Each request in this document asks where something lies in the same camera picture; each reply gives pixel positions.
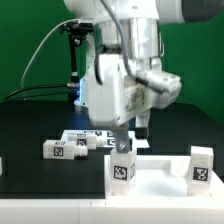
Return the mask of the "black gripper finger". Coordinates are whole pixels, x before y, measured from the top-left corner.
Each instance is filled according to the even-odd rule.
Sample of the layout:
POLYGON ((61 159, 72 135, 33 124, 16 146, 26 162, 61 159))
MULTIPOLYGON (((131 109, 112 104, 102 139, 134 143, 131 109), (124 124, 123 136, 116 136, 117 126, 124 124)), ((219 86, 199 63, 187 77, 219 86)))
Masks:
POLYGON ((146 139, 149 135, 150 112, 145 111, 136 116, 135 137, 137 139, 146 139))
POLYGON ((116 141, 116 151, 122 154, 128 153, 131 148, 128 129, 125 126, 115 127, 112 133, 116 141))

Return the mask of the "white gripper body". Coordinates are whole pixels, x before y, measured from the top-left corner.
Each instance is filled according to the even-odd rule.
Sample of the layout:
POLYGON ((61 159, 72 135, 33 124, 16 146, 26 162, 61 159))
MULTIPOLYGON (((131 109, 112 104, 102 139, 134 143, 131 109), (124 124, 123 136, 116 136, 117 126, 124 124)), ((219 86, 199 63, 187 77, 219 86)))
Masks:
POLYGON ((131 79, 118 54, 102 54, 98 58, 100 85, 94 67, 88 71, 88 114, 94 126, 120 126, 152 107, 163 109, 180 93, 180 77, 161 70, 161 61, 153 60, 153 68, 139 76, 152 84, 146 87, 131 79))

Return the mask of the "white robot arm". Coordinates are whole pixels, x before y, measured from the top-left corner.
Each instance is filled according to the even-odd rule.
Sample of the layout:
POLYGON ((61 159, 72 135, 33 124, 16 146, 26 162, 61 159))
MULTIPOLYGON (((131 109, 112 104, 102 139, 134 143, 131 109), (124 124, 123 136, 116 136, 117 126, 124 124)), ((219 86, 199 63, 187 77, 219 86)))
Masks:
POLYGON ((138 138, 148 136, 151 108, 165 108, 180 93, 180 78, 162 70, 161 24, 204 22, 224 0, 64 0, 68 10, 93 26, 86 70, 88 114, 109 128, 116 151, 131 150, 128 122, 138 138))

